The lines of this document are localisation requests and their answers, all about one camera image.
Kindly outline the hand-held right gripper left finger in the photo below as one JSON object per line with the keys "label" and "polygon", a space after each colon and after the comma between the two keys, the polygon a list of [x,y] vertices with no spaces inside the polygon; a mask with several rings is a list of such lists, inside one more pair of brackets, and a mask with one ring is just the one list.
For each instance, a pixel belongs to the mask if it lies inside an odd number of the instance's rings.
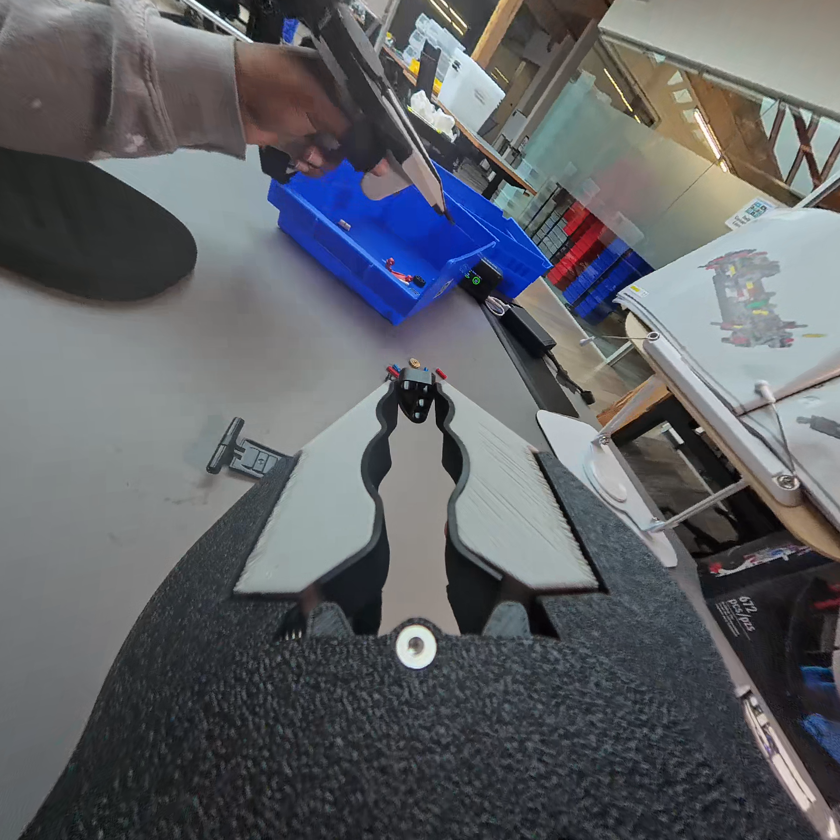
{"label": "hand-held right gripper left finger", "polygon": [[395,385],[379,385],[297,454],[234,583],[237,602],[288,602],[304,615],[330,602],[357,634],[380,632]]}

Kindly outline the blue plastic parts bin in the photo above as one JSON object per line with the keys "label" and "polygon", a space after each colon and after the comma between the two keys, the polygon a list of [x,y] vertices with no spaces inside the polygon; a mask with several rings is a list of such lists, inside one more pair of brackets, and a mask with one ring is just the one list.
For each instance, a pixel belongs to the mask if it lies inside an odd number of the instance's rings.
{"label": "blue plastic parts bin", "polygon": [[[345,162],[319,179],[271,181],[268,202],[285,234],[396,326],[454,290],[497,241],[460,206],[450,223],[414,186],[373,201],[361,179]],[[339,219],[352,225],[349,233]],[[414,275],[425,287],[412,283]]]}
{"label": "blue plastic parts bin", "polygon": [[434,167],[450,213],[454,212],[455,206],[461,207],[490,231],[497,241],[487,259],[502,274],[499,289],[503,295],[516,298],[535,280],[549,272],[551,263],[518,222],[437,163],[434,163]]}

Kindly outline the black curved toy roof assembly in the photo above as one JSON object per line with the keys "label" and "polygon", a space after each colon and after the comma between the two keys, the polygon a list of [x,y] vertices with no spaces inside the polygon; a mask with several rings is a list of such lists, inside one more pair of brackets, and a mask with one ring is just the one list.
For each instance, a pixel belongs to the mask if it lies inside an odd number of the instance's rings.
{"label": "black curved toy roof assembly", "polygon": [[229,469],[241,476],[260,480],[276,466],[293,465],[296,457],[242,437],[245,420],[235,416],[219,439],[205,470],[212,476]]}

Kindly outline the black toy liftarm piece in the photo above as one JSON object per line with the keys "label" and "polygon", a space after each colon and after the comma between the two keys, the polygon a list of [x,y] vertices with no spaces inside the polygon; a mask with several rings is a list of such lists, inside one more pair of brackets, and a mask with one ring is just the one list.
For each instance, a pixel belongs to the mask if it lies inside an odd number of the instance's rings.
{"label": "black toy liftarm piece", "polygon": [[413,424],[423,424],[437,395],[437,377],[424,367],[402,368],[395,381],[397,403],[404,416]]}

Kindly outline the toy instruction booklet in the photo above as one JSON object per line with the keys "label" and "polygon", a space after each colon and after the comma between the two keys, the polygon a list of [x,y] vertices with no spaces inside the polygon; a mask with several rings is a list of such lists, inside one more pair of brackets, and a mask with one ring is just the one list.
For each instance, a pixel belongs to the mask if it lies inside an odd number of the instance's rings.
{"label": "toy instruction booklet", "polygon": [[779,432],[756,395],[767,381],[795,464],[839,514],[837,213],[769,213],[647,275],[617,301],[663,333],[754,432]]}

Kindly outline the person's left forearm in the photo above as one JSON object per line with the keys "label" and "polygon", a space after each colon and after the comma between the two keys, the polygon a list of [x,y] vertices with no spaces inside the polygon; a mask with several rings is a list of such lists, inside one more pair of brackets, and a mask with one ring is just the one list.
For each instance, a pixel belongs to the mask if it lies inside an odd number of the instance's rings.
{"label": "person's left forearm", "polygon": [[243,160],[236,43],[152,2],[1,3],[1,146],[76,161]]}

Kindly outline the person's left hand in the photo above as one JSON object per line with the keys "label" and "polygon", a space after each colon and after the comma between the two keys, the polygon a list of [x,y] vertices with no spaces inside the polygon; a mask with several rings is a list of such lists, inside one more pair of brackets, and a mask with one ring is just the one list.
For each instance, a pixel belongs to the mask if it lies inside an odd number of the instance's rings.
{"label": "person's left hand", "polygon": [[272,146],[310,177],[341,161],[350,121],[324,87],[315,59],[278,45],[237,43],[235,77],[245,143]]}

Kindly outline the crumpled white plastic bags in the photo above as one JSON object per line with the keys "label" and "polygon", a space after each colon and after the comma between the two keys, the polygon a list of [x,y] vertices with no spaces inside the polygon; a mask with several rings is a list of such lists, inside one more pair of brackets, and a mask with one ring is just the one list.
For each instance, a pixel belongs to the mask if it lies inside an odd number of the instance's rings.
{"label": "crumpled white plastic bags", "polygon": [[432,130],[441,134],[446,140],[454,142],[457,132],[455,119],[445,110],[434,104],[422,89],[416,89],[411,95],[407,106],[408,111],[419,118]]}

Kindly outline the stack of clear plastic boxes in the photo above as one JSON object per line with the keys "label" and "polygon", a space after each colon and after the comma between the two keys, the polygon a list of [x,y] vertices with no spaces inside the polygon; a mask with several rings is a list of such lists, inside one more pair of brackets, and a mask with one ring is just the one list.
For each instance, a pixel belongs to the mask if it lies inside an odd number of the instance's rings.
{"label": "stack of clear plastic boxes", "polygon": [[406,47],[402,50],[404,63],[411,66],[414,61],[419,62],[425,45],[439,49],[436,78],[443,80],[457,59],[458,53],[466,51],[460,40],[447,28],[442,27],[436,19],[420,14],[416,18],[413,32]]}

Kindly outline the white storage box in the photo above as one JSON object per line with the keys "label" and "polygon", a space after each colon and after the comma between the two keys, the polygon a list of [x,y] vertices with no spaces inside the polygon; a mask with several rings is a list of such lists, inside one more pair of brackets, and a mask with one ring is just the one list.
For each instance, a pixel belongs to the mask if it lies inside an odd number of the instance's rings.
{"label": "white storage box", "polygon": [[460,50],[453,56],[436,99],[460,125],[478,134],[505,95],[481,65]]}

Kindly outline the black device with green lights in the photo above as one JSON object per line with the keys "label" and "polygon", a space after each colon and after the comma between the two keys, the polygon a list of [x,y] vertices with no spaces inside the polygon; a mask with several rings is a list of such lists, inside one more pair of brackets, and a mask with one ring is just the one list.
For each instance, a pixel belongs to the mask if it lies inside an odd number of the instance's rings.
{"label": "black device with green lights", "polygon": [[502,280],[501,271],[487,259],[481,259],[462,276],[458,288],[477,303],[483,304],[488,297],[496,294]]}

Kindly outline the wooden pillar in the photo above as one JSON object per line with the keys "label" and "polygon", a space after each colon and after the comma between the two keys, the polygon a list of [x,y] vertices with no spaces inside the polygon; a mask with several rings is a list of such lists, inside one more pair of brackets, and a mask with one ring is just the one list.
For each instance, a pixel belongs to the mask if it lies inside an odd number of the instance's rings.
{"label": "wooden pillar", "polygon": [[482,69],[488,68],[522,4],[522,0],[497,2],[471,54],[472,60]]}

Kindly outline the stack of red blue bins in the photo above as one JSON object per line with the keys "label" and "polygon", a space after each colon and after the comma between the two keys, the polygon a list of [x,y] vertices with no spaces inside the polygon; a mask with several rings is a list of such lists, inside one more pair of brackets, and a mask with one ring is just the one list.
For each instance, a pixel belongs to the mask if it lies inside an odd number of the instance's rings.
{"label": "stack of red blue bins", "polygon": [[580,202],[566,219],[567,240],[545,278],[575,317],[595,327],[618,312],[620,291],[654,269]]}

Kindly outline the black power adapter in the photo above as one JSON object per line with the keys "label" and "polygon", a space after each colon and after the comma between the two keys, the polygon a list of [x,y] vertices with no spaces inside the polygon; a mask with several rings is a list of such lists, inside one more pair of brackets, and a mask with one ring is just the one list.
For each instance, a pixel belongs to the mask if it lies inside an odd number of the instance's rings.
{"label": "black power adapter", "polygon": [[500,323],[533,358],[553,357],[556,340],[527,309],[510,306],[500,316]]}

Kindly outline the black toy set box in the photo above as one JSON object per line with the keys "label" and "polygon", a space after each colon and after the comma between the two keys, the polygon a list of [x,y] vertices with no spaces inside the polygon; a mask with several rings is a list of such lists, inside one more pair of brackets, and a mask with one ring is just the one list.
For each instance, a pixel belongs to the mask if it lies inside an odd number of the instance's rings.
{"label": "black toy set box", "polygon": [[839,563],[782,531],[696,565],[711,614],[838,813]]}

